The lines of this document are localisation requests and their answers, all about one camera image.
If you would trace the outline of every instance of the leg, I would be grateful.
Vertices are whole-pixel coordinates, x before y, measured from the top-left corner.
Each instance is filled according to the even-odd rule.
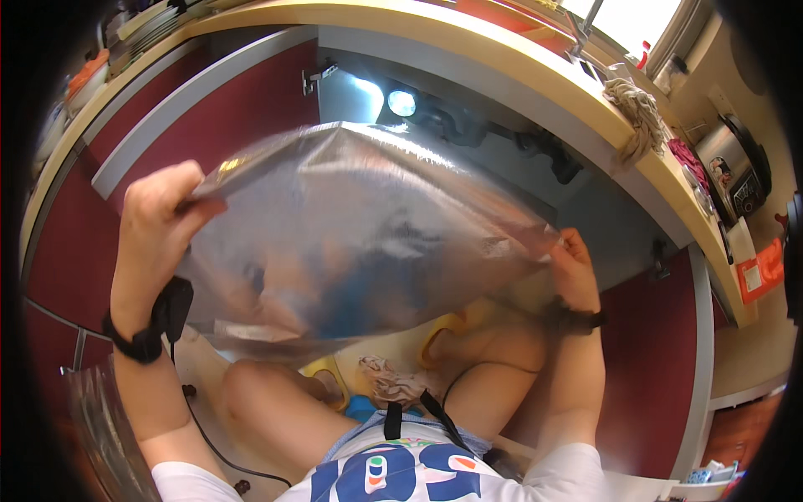
[[[521,324],[462,336],[441,333],[430,351],[444,369],[443,380],[451,383],[480,361],[538,371],[544,364],[545,343],[534,324]],[[506,365],[478,365],[454,384],[446,400],[446,412],[457,425],[480,438],[493,440],[516,412],[536,376]]]
[[[237,361],[223,378],[231,414],[304,469],[358,425],[321,402],[324,383],[266,362]]]

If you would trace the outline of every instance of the window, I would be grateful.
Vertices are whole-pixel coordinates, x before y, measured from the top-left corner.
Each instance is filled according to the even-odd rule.
[[[594,28],[615,40],[628,52],[641,56],[642,41],[654,46],[661,38],[681,0],[604,0]],[[560,3],[581,18],[589,13],[593,0],[563,0]]]

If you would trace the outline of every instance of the wooden countertop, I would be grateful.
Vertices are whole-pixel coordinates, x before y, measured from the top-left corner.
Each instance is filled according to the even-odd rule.
[[[31,196],[22,224],[20,255],[24,259],[36,214],[47,188],[71,147],[92,119],[135,76],[177,45],[198,35],[231,28],[267,24],[316,24],[381,31],[416,40],[473,59],[517,80],[553,101],[597,132],[615,149],[634,134],[630,122],[602,96],[599,84],[578,76],[562,58],[526,38],[482,19],[414,0],[275,0],[257,2],[191,21],[144,53],[131,67],[105,85],[81,110],[47,160]],[[636,169],[677,213],[722,284],[724,302],[736,323],[756,320],[754,304],[743,305],[735,267],[728,265],[719,229],[699,208],[683,177],[681,165],[670,154],[650,152]]]

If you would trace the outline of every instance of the black cable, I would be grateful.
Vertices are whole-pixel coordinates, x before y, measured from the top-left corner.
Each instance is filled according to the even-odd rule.
[[[170,344],[170,360],[173,362],[173,365],[176,365],[176,357],[175,357],[175,354],[173,353],[173,346],[174,345],[175,345],[174,343]],[[284,479],[281,476],[272,475],[272,474],[265,474],[264,472],[252,471],[251,469],[246,469],[244,467],[240,467],[239,465],[237,465],[235,463],[230,462],[229,459],[224,457],[223,454],[220,451],[218,451],[217,448],[214,447],[214,444],[212,444],[212,442],[209,440],[209,438],[206,437],[206,433],[203,431],[203,428],[201,427],[201,424],[198,423],[198,419],[195,418],[195,413],[193,412],[193,407],[190,406],[190,401],[187,401],[187,408],[190,409],[190,414],[193,416],[193,420],[195,421],[195,425],[198,426],[198,430],[201,432],[201,436],[203,436],[204,441],[206,441],[206,444],[209,445],[209,448],[212,451],[214,451],[214,453],[218,456],[218,458],[220,458],[220,460],[223,461],[223,463],[225,465],[231,467],[232,469],[236,469],[238,471],[245,472],[246,474],[257,475],[257,476],[260,476],[260,477],[263,477],[263,478],[269,478],[271,480],[281,481],[282,483],[285,483],[288,488],[291,488],[293,486],[292,483],[290,483],[290,481],[287,481],[286,479]]]
[[[531,369],[522,368],[521,366],[513,365],[513,364],[511,364],[509,362],[501,362],[501,361],[480,361],[480,362],[476,362],[473,365],[471,365],[468,368],[465,368],[463,371],[461,371],[458,374],[458,376],[455,377],[454,380],[452,380],[452,383],[449,384],[449,386],[446,388],[446,392],[443,394],[443,399],[441,400],[441,407],[444,410],[446,410],[446,398],[449,397],[449,393],[451,392],[452,387],[454,387],[454,384],[456,384],[458,382],[458,380],[460,380],[460,378],[463,378],[466,375],[466,373],[468,373],[469,371],[471,371],[472,369],[476,368],[479,365],[500,365],[500,366],[507,366],[508,368],[517,369],[519,371],[524,371],[525,373],[530,373],[530,374],[533,374],[533,375],[537,375],[539,373],[539,371],[533,371]]]

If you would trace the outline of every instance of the blue shorts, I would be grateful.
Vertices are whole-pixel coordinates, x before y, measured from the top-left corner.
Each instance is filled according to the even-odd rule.
[[[349,432],[343,434],[340,439],[337,440],[335,444],[329,448],[329,451],[326,452],[324,455],[324,459],[321,460],[321,463],[326,463],[332,460],[332,457],[335,456],[338,450],[340,450],[343,445],[351,441],[352,439],[356,438],[359,434],[364,432],[371,427],[377,426],[385,421],[385,415],[387,415],[387,410],[377,410],[371,415],[365,423],[361,423],[360,425],[354,427]],[[401,414],[401,421],[402,422],[414,422],[414,423],[421,423],[426,426],[430,426],[434,429],[438,429],[439,431],[446,432],[446,428],[440,423],[438,420],[434,420],[432,418],[422,418],[417,417],[413,414],[409,413],[402,413]],[[460,439],[466,444],[467,447],[471,450],[471,453],[476,455],[478,458],[482,459],[483,455],[488,453],[488,450],[491,449],[492,443],[487,441],[486,439],[482,439],[477,435],[473,435],[471,432],[466,431],[462,427],[458,426],[457,432],[460,434]]]

